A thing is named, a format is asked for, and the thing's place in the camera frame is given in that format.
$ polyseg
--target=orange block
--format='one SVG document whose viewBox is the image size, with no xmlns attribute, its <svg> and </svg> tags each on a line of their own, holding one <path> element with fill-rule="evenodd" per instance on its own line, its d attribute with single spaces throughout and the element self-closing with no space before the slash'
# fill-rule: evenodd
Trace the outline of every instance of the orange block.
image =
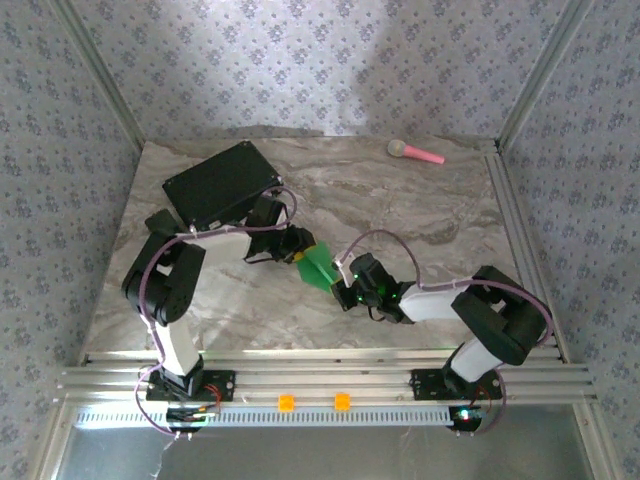
<svg viewBox="0 0 640 480">
<path fill-rule="evenodd" d="M 351 395 L 348 393 L 336 393 L 334 405 L 339 412 L 348 412 L 351 409 Z"/>
<path fill-rule="evenodd" d="M 281 413 L 293 412 L 295 401 L 293 395 L 280 395 L 278 398 L 278 411 Z"/>
</svg>

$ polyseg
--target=floral wallpaper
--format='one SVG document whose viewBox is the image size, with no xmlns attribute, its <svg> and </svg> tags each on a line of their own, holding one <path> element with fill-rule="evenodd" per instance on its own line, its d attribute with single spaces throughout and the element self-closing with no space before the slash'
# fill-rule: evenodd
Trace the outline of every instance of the floral wallpaper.
<svg viewBox="0 0 640 480">
<path fill-rule="evenodd" d="M 24 478 L 77 361 L 133 178 L 130 146 L 45 1 L 0 5 L 0 478 Z"/>
<path fill-rule="evenodd" d="M 76 0 L 152 140 L 497 136 L 566 0 Z"/>
<path fill-rule="evenodd" d="M 506 160 L 572 358 L 640 478 L 640 4 L 596 3 Z"/>
<path fill-rule="evenodd" d="M 75 0 L 145 134 L 496 136 L 565 0 Z M 505 155 L 640 477 L 640 13 L 587 16 Z M 138 152 L 44 0 L 0 6 L 0 478 L 76 360 Z"/>
</svg>

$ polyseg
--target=marble surface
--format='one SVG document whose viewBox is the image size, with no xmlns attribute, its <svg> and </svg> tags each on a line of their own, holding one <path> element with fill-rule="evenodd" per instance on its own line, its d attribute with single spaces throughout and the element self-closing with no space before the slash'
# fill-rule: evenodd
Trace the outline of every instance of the marble surface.
<svg viewBox="0 0 640 480">
<path fill-rule="evenodd" d="M 172 175 L 236 144 L 147 143 L 115 243 L 85 351 L 140 350 L 151 342 L 120 284 L 147 239 L 144 220 L 169 201 L 161 188 Z M 335 254 L 359 233 L 386 228 L 415 252 L 425 280 L 445 281 L 493 264 L 516 275 L 482 145 L 429 137 L 413 143 L 440 153 L 444 165 L 396 159 L 388 139 L 362 137 L 256 139 L 257 148 L 298 195 L 294 223 Z M 371 251 L 396 279 L 413 279 L 412 265 L 393 239 L 376 235 Z M 203 270 L 189 322 L 202 349 L 454 347 L 468 336 L 458 319 L 419 325 L 371 321 L 364 307 L 343 312 L 333 297 L 303 283 L 292 265 L 244 262 Z"/>
</svg>

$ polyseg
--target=black box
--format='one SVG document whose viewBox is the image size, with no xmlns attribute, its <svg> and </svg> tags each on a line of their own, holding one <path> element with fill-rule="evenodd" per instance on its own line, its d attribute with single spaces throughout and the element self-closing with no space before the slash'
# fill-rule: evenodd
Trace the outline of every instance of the black box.
<svg viewBox="0 0 640 480">
<path fill-rule="evenodd" d="M 185 225 L 205 231 L 217 222 L 242 220 L 263 191 L 278 185 L 278 172 L 244 141 L 168 179 L 162 188 Z"/>
</svg>

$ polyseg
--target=microphone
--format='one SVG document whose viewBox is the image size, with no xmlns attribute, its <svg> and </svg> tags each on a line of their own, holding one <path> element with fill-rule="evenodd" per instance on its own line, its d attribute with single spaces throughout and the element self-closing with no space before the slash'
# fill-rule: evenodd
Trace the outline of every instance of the microphone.
<svg viewBox="0 0 640 480">
<path fill-rule="evenodd" d="M 419 148 L 407 145 L 402 140 L 391 140 L 387 147 L 387 152 L 394 157 L 408 157 L 415 158 L 417 160 L 423 160 L 431 163 L 444 163 L 444 157 L 436 155 L 435 153 L 427 152 L 426 150 L 420 150 Z"/>
</svg>

